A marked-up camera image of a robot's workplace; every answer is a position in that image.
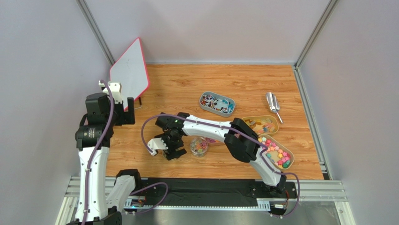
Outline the clear plastic jar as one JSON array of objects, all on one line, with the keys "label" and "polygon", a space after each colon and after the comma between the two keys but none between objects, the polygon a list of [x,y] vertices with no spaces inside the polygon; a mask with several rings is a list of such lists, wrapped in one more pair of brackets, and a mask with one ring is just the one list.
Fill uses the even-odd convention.
[{"label": "clear plastic jar", "polygon": [[203,137],[195,137],[190,143],[190,149],[194,156],[203,157],[208,150],[208,143]]}]

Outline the pink tray of gummy candies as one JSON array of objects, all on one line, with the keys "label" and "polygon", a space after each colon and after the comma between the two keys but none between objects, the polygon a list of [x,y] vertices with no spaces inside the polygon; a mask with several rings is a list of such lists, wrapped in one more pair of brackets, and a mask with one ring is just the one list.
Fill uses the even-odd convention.
[{"label": "pink tray of gummy candies", "polygon": [[220,145],[224,145],[224,142],[215,140],[215,139],[211,139],[211,138],[205,138],[206,142],[208,143],[209,146],[220,146]]}]

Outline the yellow tray of popsicle candies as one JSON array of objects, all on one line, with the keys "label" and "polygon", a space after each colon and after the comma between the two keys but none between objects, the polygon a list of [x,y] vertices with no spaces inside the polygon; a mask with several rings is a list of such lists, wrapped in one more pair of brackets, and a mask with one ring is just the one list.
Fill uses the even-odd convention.
[{"label": "yellow tray of popsicle candies", "polygon": [[279,131],[277,119],[270,115],[243,117],[242,120],[258,135],[273,136]]}]

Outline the silver metal scoop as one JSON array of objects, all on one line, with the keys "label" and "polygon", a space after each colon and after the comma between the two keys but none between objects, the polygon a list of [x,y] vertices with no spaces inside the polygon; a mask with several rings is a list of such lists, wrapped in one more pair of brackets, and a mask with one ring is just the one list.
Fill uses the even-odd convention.
[{"label": "silver metal scoop", "polygon": [[266,93],[266,100],[268,102],[269,105],[269,110],[273,113],[275,113],[280,121],[281,124],[283,124],[283,120],[281,118],[281,116],[279,115],[279,110],[280,110],[280,105],[279,102],[277,100],[277,97],[275,96],[275,94],[273,94],[272,92],[267,92]]}]

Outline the beige tray of star candies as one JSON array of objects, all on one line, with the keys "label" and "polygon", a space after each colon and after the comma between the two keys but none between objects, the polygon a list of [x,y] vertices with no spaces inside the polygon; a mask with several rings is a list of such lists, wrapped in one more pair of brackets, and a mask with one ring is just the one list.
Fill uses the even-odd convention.
[{"label": "beige tray of star candies", "polygon": [[264,155],[276,168],[287,170],[292,166],[295,157],[288,148],[266,134],[261,134],[258,140],[266,146],[266,148],[262,148],[263,150],[266,150]]}]

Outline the gold metal jar lid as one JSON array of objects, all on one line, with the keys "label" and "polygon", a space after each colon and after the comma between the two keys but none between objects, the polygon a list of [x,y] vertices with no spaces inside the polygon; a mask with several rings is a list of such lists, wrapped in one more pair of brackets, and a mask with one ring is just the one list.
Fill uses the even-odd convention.
[{"label": "gold metal jar lid", "polygon": [[167,158],[168,153],[167,153],[165,150],[162,150],[162,156],[163,156],[164,158]]}]

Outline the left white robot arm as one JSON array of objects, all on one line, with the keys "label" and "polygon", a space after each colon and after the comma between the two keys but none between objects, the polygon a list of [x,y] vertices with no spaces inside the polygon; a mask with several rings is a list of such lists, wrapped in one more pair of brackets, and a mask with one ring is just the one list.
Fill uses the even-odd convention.
[{"label": "left white robot arm", "polygon": [[87,114],[75,133],[80,159],[80,195],[72,225],[120,225],[128,196],[142,186],[137,169],[119,171],[113,189],[105,193],[105,172],[113,126],[125,113],[106,93],[87,96]]}]

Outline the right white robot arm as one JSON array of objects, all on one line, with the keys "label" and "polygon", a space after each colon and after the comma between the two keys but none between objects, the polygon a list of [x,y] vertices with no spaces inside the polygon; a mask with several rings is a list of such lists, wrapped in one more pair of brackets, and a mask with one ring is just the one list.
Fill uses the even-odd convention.
[{"label": "right white robot arm", "polygon": [[287,177],[267,157],[268,146],[242,119],[222,122],[201,119],[184,112],[177,115],[161,113],[156,116],[155,124],[163,133],[147,143],[148,151],[153,156],[162,150],[167,159],[178,158],[185,153],[181,150],[183,136],[206,137],[224,143],[233,158],[249,163],[267,186],[279,191],[285,188]]}]

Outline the white board with red edge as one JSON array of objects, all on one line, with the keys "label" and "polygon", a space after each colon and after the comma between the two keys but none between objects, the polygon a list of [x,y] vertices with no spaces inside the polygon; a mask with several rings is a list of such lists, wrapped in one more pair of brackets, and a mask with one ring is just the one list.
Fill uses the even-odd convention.
[{"label": "white board with red edge", "polygon": [[120,82],[125,109],[127,99],[137,100],[149,88],[150,81],[140,38],[136,38],[110,69],[110,81]]}]

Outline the blue tray of lollipops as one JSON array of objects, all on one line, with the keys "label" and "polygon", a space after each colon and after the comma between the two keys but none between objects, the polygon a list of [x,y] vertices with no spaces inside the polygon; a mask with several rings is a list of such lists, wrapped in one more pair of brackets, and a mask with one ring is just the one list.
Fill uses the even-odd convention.
[{"label": "blue tray of lollipops", "polygon": [[201,94],[199,105],[203,110],[222,117],[231,116],[236,107],[233,99],[211,91],[205,91]]}]

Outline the aluminium frame rail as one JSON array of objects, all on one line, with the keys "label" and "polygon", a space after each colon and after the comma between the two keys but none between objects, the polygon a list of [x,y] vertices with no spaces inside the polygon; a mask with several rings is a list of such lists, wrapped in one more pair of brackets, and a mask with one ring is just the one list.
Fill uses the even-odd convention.
[{"label": "aluminium frame rail", "polygon": [[283,191],[277,191],[260,180],[143,178],[137,189],[155,184],[148,190],[130,196],[126,209],[147,209],[160,203],[158,209],[188,210],[268,210],[270,204],[296,201],[346,202],[343,185],[336,180],[288,180]]}]

